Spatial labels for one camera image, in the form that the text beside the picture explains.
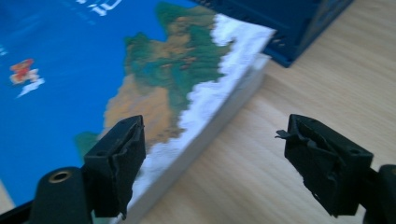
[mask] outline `wooden table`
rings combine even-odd
[[[330,217],[283,156],[289,114],[318,119],[396,163],[396,2],[356,0],[257,94],[142,223],[361,223]]]

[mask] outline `book cover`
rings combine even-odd
[[[212,119],[273,33],[188,0],[0,3],[0,179],[16,206],[119,120],[143,115],[144,192]]]

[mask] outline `green map region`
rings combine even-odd
[[[165,2],[155,10],[166,41],[149,39],[143,33],[124,39],[123,83],[108,101],[103,131],[76,136],[81,156],[118,121],[135,115],[144,117],[147,149],[178,137],[183,130],[177,123],[180,113],[188,109],[192,88],[223,76],[218,72],[219,63],[231,46],[212,42],[215,12]]]

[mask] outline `map illustration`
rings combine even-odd
[[[118,121],[143,115],[137,199],[273,33],[189,0],[6,1],[0,12],[0,183],[14,206],[44,174],[80,167]]]

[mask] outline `dark blue box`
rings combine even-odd
[[[289,67],[353,0],[192,0],[277,30],[264,53]]]

